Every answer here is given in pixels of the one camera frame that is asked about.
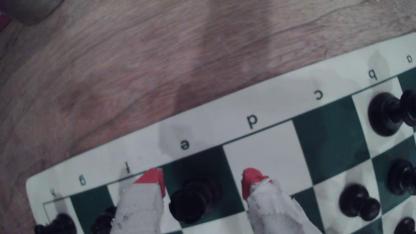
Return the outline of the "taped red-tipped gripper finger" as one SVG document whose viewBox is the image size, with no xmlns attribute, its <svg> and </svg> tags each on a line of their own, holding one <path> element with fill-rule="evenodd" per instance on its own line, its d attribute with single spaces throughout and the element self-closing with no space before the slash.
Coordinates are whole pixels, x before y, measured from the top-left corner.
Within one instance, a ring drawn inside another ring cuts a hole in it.
<svg viewBox="0 0 416 234">
<path fill-rule="evenodd" d="M 304 209 L 286 192 L 277 179 L 255 168 L 242 172 L 242 198 L 255 234 L 321 234 Z"/>
<path fill-rule="evenodd" d="M 111 234 L 161 234 L 165 196 L 162 169 L 144 172 L 121 196 Z"/>
</svg>

